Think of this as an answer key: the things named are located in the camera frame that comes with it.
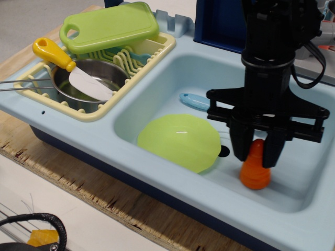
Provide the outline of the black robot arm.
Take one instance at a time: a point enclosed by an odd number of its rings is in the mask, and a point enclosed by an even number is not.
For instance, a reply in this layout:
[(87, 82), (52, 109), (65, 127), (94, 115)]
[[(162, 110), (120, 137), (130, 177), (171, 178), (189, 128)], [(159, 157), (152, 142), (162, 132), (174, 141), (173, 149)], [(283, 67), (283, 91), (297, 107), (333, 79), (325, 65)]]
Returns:
[(264, 131), (262, 165), (274, 167), (293, 138), (320, 142), (326, 108), (297, 97), (295, 52), (306, 48), (322, 67), (326, 60), (312, 43), (321, 35), (323, 14), (316, 1), (243, 1), (247, 36), (241, 61), (244, 86), (207, 92), (208, 118), (226, 123), (235, 156), (245, 161), (254, 132)]

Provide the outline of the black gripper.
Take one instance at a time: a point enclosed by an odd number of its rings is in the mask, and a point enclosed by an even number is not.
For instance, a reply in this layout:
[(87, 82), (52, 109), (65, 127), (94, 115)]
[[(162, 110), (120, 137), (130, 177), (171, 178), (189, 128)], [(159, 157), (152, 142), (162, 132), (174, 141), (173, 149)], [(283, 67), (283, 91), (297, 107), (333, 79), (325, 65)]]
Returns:
[(208, 119), (227, 124), (239, 160), (247, 159), (254, 130), (267, 131), (264, 168), (276, 166), (286, 140), (320, 143), (323, 122), (330, 116), (329, 110), (299, 98), (289, 88), (279, 96), (264, 90), (247, 93), (244, 87), (211, 89), (206, 96), (210, 100)]

